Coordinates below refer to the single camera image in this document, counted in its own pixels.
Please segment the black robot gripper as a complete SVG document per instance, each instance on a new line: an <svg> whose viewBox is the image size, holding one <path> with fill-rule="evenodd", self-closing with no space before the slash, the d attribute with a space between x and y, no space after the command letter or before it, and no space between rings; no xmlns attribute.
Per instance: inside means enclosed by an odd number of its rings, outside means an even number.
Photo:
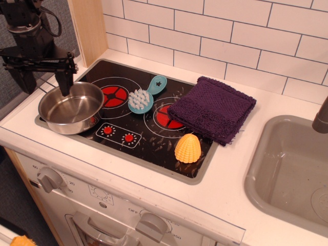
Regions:
<svg viewBox="0 0 328 246"><path fill-rule="evenodd" d="M1 15L16 46L1 49L4 67L19 87L28 94L36 88L33 72L53 72L62 96L70 94L73 74L77 73L74 54L54 43L62 25L57 19L58 32L51 30L47 14L53 12L42 1L1 1Z"/></svg>

